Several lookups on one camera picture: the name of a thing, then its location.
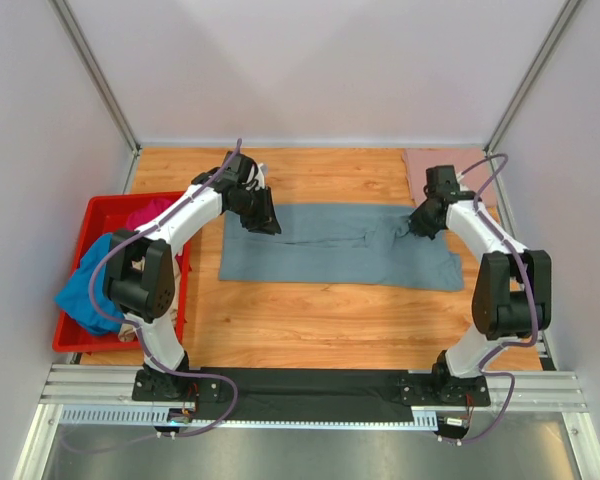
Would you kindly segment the red plastic bin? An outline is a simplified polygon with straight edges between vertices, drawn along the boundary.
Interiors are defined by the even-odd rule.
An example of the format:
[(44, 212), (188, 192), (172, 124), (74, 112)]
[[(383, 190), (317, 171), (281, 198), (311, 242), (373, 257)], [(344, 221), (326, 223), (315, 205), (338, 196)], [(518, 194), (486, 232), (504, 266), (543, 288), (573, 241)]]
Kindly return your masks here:
[[(153, 198), (166, 197), (175, 202), (179, 192), (98, 196), (92, 198), (83, 218), (82, 227), (71, 267), (71, 275), (78, 268), (80, 258), (103, 234), (113, 233), (124, 227), (127, 217), (146, 206)], [(74, 319), (60, 309), (52, 347), (59, 353), (93, 353), (115, 350), (138, 350), (139, 342), (121, 342), (118, 335), (94, 336), (83, 329)]]

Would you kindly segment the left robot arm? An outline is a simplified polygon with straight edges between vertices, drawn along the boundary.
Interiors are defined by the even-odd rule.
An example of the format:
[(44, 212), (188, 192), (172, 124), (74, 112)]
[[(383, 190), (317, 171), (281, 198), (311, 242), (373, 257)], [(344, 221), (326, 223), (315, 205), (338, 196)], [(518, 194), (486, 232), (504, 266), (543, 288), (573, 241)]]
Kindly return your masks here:
[(102, 293), (135, 331), (144, 353), (132, 397), (136, 401), (189, 402), (195, 392), (188, 355), (169, 310), (176, 294), (175, 257), (205, 225), (232, 212), (251, 233), (277, 235), (266, 168), (232, 150), (221, 166), (198, 175), (164, 212), (135, 230), (113, 233), (93, 272)]

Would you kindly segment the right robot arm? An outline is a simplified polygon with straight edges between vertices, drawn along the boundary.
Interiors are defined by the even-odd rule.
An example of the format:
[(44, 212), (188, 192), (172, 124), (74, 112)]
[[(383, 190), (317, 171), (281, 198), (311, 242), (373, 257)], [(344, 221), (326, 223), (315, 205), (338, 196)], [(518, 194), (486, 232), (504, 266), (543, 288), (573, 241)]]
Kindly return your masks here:
[(479, 396), (488, 367), (510, 348), (534, 347), (551, 322), (552, 263), (509, 235), (487, 211), (479, 192), (462, 186), (451, 165), (426, 170), (425, 200), (409, 218), (409, 232), (434, 239), (455, 233), (479, 262), (472, 325), (432, 365), (426, 394), (440, 402)]

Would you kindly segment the grey blue t shirt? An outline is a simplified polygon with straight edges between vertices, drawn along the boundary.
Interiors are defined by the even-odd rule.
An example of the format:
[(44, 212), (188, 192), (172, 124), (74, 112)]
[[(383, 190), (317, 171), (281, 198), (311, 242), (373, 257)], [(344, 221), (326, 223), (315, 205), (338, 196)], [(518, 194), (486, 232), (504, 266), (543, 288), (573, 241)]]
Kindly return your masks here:
[(250, 233), (237, 215), (224, 216), (223, 281), (336, 283), (458, 292), (462, 260), (444, 233), (434, 239), (409, 230), (404, 205), (283, 204), (278, 235)]

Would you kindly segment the aluminium frame post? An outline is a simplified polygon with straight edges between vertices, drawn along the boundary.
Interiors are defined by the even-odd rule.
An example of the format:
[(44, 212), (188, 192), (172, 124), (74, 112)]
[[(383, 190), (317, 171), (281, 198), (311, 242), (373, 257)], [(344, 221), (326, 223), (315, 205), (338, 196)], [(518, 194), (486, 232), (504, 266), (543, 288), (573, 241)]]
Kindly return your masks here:
[(65, 30), (69, 41), (80, 58), (113, 123), (130, 150), (137, 153), (140, 150), (140, 142), (136, 138), (126, 115), (117, 101), (70, 2), (66, 0), (50, 0), (49, 4)]
[(584, 4), (585, 1), (583, 0), (567, 0), (562, 3), (556, 18), (544, 36), (492, 134), (485, 143), (483, 148), (485, 153), (497, 151), (499, 144), (504, 139), (527, 97), (538, 82), (561, 40), (570, 28), (571, 23)]

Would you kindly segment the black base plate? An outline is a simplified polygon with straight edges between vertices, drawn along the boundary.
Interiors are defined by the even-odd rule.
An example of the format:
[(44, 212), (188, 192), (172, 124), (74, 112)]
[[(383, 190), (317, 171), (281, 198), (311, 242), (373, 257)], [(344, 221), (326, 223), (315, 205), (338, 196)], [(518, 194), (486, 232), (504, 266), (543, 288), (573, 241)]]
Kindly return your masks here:
[(456, 379), (448, 374), (410, 373), (399, 370), (204, 368), (201, 379), (153, 374), (138, 370), (132, 399), (170, 402), (182, 408), (196, 402), (196, 412), (209, 407), (219, 416), (232, 401), (235, 409), (255, 412), (388, 413), (416, 406), (486, 407), (491, 404), (486, 379)]

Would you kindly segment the bright blue t shirt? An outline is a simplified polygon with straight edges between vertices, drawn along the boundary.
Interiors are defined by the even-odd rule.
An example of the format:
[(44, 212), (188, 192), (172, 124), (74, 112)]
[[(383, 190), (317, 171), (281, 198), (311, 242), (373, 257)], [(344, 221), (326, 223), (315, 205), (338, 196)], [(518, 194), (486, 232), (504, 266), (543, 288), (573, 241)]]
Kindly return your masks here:
[(108, 317), (100, 315), (94, 308), (88, 292), (94, 270), (109, 253), (111, 237), (111, 233), (103, 234), (91, 245), (80, 258), (78, 268), (71, 275), (67, 284), (55, 297), (57, 306), (94, 336), (118, 335), (122, 325), (119, 321), (124, 318), (114, 303), (103, 295), (105, 268), (99, 271), (94, 283), (95, 300), (102, 312), (116, 317), (119, 321), (114, 322)]

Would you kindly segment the left aluminium frame post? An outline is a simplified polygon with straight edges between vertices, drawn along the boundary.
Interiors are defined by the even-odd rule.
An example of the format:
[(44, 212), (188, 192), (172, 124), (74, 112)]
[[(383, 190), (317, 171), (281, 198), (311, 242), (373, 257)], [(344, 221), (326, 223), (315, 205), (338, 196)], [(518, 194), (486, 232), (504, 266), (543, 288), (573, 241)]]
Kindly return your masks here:
[(80, 58), (113, 123), (130, 150), (137, 153), (140, 150), (140, 142), (136, 138), (126, 115), (117, 101), (70, 2), (66, 0), (50, 0), (49, 4), (65, 30), (69, 41)]

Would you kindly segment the beige t shirt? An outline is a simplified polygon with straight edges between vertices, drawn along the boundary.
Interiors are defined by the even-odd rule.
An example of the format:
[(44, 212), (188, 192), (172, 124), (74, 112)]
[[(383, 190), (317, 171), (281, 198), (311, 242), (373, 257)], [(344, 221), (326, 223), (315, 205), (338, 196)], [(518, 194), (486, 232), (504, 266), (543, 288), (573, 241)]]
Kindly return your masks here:
[[(172, 300), (172, 303), (169, 307), (168, 313), (170, 315), (170, 319), (172, 322), (173, 326), (176, 326), (177, 324), (177, 318), (178, 318), (178, 309), (179, 309), (179, 285), (180, 285), (180, 281), (181, 281), (181, 274), (182, 274), (182, 267), (181, 267), (181, 260), (182, 257), (181, 256), (176, 256), (173, 261), (172, 261), (172, 265), (173, 265), (173, 274), (174, 274), (174, 284), (175, 284), (175, 293), (174, 293), (174, 297)], [(127, 324), (127, 323), (123, 323), (120, 327), (120, 331), (118, 333), (118, 339), (121, 342), (131, 342), (136, 338), (136, 334), (135, 334), (135, 330), (134, 328)]]

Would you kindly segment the right aluminium frame post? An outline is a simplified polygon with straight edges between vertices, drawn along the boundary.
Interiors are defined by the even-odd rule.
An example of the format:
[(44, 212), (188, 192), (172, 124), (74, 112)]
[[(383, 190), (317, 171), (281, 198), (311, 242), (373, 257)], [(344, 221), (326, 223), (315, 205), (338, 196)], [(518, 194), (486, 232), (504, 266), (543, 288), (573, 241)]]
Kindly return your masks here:
[(504, 139), (527, 97), (538, 82), (561, 40), (570, 28), (571, 23), (584, 4), (585, 1), (583, 0), (567, 0), (562, 3), (556, 18), (544, 36), (492, 134), (485, 143), (483, 148), (485, 153), (497, 151), (499, 144)]

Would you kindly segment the magenta t shirt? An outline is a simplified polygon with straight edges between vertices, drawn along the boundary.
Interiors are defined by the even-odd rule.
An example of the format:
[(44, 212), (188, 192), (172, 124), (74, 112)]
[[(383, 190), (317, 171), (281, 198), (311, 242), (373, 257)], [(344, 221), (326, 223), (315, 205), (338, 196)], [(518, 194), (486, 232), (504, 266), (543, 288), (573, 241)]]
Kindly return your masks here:
[(168, 199), (166, 197), (153, 198), (146, 206), (133, 211), (127, 217), (124, 227), (127, 230), (136, 231), (142, 225), (162, 214), (174, 203), (175, 201), (173, 199)]

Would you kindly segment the folded pink t shirt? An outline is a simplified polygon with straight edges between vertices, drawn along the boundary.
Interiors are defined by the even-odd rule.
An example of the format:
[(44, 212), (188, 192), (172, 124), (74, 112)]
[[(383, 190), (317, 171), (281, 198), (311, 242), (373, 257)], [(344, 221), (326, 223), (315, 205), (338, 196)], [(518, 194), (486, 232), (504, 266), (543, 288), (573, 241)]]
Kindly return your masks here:
[[(456, 174), (464, 172), (471, 165), (484, 158), (484, 153), (479, 147), (470, 148), (407, 148), (402, 153), (406, 168), (406, 178), (413, 202), (416, 206), (425, 200), (424, 186), (426, 184), (426, 170), (435, 166), (453, 165)], [(468, 173), (464, 174), (461, 184), (474, 192), (490, 177), (491, 170), (487, 163), (483, 163)], [(486, 187), (481, 198), (487, 208), (497, 206), (497, 197), (494, 183)]]

